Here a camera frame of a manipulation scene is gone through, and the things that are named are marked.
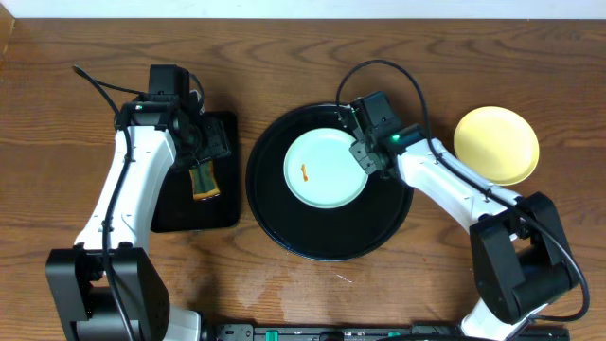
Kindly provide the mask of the yellow plastic plate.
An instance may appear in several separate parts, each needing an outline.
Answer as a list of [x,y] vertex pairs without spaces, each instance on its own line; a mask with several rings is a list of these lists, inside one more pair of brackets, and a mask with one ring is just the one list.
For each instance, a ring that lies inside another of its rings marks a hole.
[[526,180],[540,159],[530,124],[499,106],[479,107],[462,117],[454,130],[454,151],[463,164],[500,186]]

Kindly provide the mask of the mint green plate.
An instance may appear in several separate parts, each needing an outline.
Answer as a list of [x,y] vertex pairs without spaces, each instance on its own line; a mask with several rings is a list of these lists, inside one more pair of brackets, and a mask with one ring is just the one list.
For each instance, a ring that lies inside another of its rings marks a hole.
[[307,206],[345,206],[364,190],[368,175],[349,148],[355,138],[338,129],[318,128],[299,136],[283,160],[286,185]]

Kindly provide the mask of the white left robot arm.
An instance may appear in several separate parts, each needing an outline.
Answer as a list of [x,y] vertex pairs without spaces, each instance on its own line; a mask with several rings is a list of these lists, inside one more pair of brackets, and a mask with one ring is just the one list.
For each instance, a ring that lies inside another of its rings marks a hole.
[[116,148],[98,203],[45,274],[69,340],[210,340],[196,311],[173,305],[149,257],[151,233],[234,225],[241,213],[237,120],[133,101],[116,116]]

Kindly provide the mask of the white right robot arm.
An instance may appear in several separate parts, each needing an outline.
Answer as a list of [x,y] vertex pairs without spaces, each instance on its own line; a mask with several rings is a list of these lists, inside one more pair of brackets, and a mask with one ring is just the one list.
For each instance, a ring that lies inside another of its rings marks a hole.
[[415,188],[468,233],[480,299],[462,320],[468,338],[511,340],[542,309],[587,282],[574,260],[553,202],[523,197],[464,166],[420,126],[353,131],[350,151],[363,170]]

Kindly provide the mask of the yellow green sponge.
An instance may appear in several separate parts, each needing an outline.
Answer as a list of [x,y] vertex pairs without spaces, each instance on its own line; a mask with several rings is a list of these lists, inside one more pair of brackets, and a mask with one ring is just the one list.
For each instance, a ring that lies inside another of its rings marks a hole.
[[221,195],[215,172],[214,162],[208,161],[189,170],[192,197],[194,201],[205,201]]

